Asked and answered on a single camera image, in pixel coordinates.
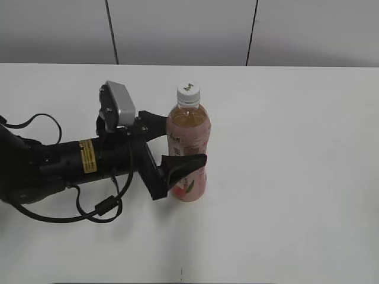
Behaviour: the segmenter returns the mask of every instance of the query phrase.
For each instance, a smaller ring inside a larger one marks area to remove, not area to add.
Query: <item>plastic bottle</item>
[[[178,86],[178,104],[167,117],[166,130],[170,156],[206,154],[211,122],[200,105],[200,87],[194,82]],[[207,181],[205,168],[191,173],[178,182],[171,194],[184,202],[199,199]]]

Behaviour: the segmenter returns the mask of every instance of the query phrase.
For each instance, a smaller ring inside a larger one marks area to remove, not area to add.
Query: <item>bottle label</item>
[[[179,127],[168,119],[166,130],[170,156],[206,154],[211,131],[209,118],[196,127]],[[178,182],[171,192],[183,201],[194,201],[203,195],[206,181],[205,168],[201,168]]]

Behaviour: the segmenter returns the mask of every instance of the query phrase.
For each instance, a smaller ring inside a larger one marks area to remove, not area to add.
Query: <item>juice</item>
[[[211,122],[200,105],[197,84],[185,82],[178,87],[178,104],[167,117],[166,130],[170,156],[206,154]],[[178,182],[171,193],[184,202],[195,201],[203,195],[206,181],[201,168]]]

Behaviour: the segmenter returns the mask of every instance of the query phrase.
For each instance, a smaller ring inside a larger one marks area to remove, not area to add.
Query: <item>white bottle cap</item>
[[[178,86],[178,103],[183,107],[196,107],[200,103],[200,86],[185,81]]]

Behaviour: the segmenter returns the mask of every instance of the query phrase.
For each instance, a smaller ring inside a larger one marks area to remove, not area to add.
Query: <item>white wall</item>
[[[243,66],[255,0],[110,0],[122,64]]]
[[[103,0],[2,0],[0,62],[114,63]]]
[[[378,0],[260,0],[249,65],[379,67]]]

